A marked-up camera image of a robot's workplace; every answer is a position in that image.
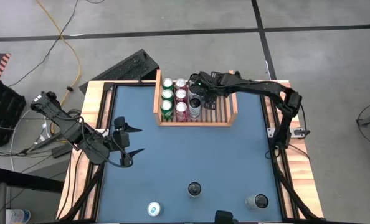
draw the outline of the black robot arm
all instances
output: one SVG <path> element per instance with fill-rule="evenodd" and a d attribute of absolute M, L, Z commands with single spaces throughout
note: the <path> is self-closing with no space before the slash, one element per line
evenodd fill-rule
<path fill-rule="evenodd" d="M 204 96 L 204 99 L 215 101 L 216 96 L 229 96 L 231 93 L 244 92 L 263 95 L 271 98 L 275 106 L 282 112 L 282 122 L 279 128 L 275 129 L 272 142 L 278 149 L 286 149 L 290 140 L 290 123 L 298 114 L 302 97 L 293 89 L 285 87 L 277 82 L 244 80 L 240 73 L 217 73 L 214 77 L 206 72 L 191 75 L 190 80 L 196 85 L 197 94 Z"/>

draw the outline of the can lid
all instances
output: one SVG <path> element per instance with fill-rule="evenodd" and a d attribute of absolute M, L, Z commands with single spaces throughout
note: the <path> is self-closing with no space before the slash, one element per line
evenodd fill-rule
<path fill-rule="evenodd" d="M 174 93 L 171 90 L 163 90 L 163 92 L 161 92 L 161 95 L 164 98 L 170 98 L 170 97 L 172 97 L 174 95 Z"/>
<path fill-rule="evenodd" d="M 185 90 L 177 90 L 175 92 L 175 95 L 178 97 L 178 98 L 185 98 L 186 96 L 186 91 Z"/>
<path fill-rule="evenodd" d="M 159 205 L 159 203 L 157 203 L 157 202 L 151 202 L 148 205 L 148 214 L 150 216 L 155 217 L 155 216 L 159 215 L 159 213 L 160 213 L 160 205 Z"/>
<path fill-rule="evenodd" d="M 178 78 L 177 81 L 175 82 L 175 85 L 178 87 L 183 87 L 186 85 L 186 81 L 183 78 Z"/>
<path fill-rule="evenodd" d="M 163 109 L 163 110 L 170 110 L 172 106 L 173 105 L 171 104 L 170 101 L 164 100 L 163 103 L 161 104 L 161 109 Z"/>
<path fill-rule="evenodd" d="M 191 101 L 189 102 L 189 106 L 192 108 L 198 108 L 200 107 L 200 104 L 200 100 L 196 98 L 191 99 Z"/>
<path fill-rule="evenodd" d="M 175 106 L 175 109 L 178 112 L 184 112 L 186 111 L 186 104 L 184 102 L 177 103 L 177 105 Z"/>
<path fill-rule="evenodd" d="M 202 187 L 200 186 L 199 183 L 197 182 L 192 182 L 189 184 L 189 186 L 187 187 L 187 191 L 193 195 L 193 196 L 197 196 L 200 194 L 200 192 L 202 191 Z"/>
<path fill-rule="evenodd" d="M 171 86 L 173 84 L 173 81 L 170 78 L 165 78 L 163 80 L 163 86 Z"/>
<path fill-rule="evenodd" d="M 268 206 L 268 198 L 264 194 L 256 195 L 254 202 L 258 208 L 266 208 Z"/>

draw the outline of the soda can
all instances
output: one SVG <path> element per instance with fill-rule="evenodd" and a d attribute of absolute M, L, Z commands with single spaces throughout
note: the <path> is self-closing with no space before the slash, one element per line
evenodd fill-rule
<path fill-rule="evenodd" d="M 177 122 L 187 121 L 187 106 L 184 102 L 179 102 L 175 106 Z"/>
<path fill-rule="evenodd" d="M 254 208 L 267 208 L 268 198 L 264 194 L 249 195 L 246 197 L 246 206 L 249 209 Z"/>
<path fill-rule="evenodd" d="M 189 90 L 188 90 L 189 100 L 191 100 L 193 98 L 201 100 L 202 97 L 200 95 L 196 94 L 195 91 L 194 91 L 196 88 L 197 88 L 196 86 L 195 87 L 193 87 L 193 86 L 189 87 Z"/>
<path fill-rule="evenodd" d="M 183 78 L 178 78 L 175 82 L 176 90 L 186 90 L 186 81 Z"/>
<path fill-rule="evenodd" d="M 148 214 L 152 217 L 162 214 L 163 210 L 163 205 L 158 202 L 151 202 L 148 205 Z"/>
<path fill-rule="evenodd" d="M 163 80 L 163 89 L 174 91 L 174 82 L 170 78 L 165 78 Z"/>
<path fill-rule="evenodd" d="M 163 100 L 174 102 L 174 93 L 171 90 L 163 90 L 163 92 L 161 92 L 161 98 Z"/>
<path fill-rule="evenodd" d="M 197 197 L 200 195 L 202 191 L 202 187 L 200 186 L 199 183 L 197 182 L 192 182 L 189 184 L 189 186 L 187 187 L 187 193 L 189 194 L 189 196 L 191 196 L 192 198 L 194 197 Z"/>
<path fill-rule="evenodd" d="M 200 100 L 199 99 L 191 99 L 189 102 L 189 117 L 191 119 L 197 119 L 200 116 Z"/>
<path fill-rule="evenodd" d="M 164 100 L 161 104 L 161 114 L 163 115 L 163 118 L 168 121 L 168 120 L 171 120 L 174 116 L 174 113 L 173 113 L 173 104 L 168 101 L 168 100 Z"/>
<path fill-rule="evenodd" d="M 187 103 L 187 98 L 186 98 L 186 91 L 185 90 L 177 90 L 175 92 L 175 102 L 184 102 Z"/>

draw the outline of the silver soda can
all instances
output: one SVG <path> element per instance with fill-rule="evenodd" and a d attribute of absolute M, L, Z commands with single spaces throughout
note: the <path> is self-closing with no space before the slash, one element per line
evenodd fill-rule
<path fill-rule="evenodd" d="M 247 196 L 245 202 L 249 209 L 268 207 L 268 198 L 264 194 Z"/>
<path fill-rule="evenodd" d="M 152 217 L 158 216 L 163 212 L 163 205 L 158 202 L 151 202 L 148 205 L 148 214 Z"/>
<path fill-rule="evenodd" d="M 191 99 L 189 102 L 189 117 L 191 119 L 198 119 L 200 116 L 201 102 L 199 99 Z"/>

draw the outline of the white can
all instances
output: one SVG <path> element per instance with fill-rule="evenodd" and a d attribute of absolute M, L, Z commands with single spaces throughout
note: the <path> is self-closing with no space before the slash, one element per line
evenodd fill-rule
<path fill-rule="evenodd" d="M 191 99 L 189 102 L 189 117 L 191 119 L 198 119 L 200 116 L 201 102 L 199 99 Z"/>
<path fill-rule="evenodd" d="M 162 214 L 163 212 L 163 206 L 159 204 L 158 202 L 151 202 L 148 205 L 148 214 L 152 217 L 158 216 L 159 214 Z"/>
<path fill-rule="evenodd" d="M 6 224 L 27 223 L 30 220 L 30 211 L 24 209 L 7 209 Z"/>
<path fill-rule="evenodd" d="M 245 202 L 249 209 L 268 207 L 268 198 L 264 194 L 247 196 Z"/>

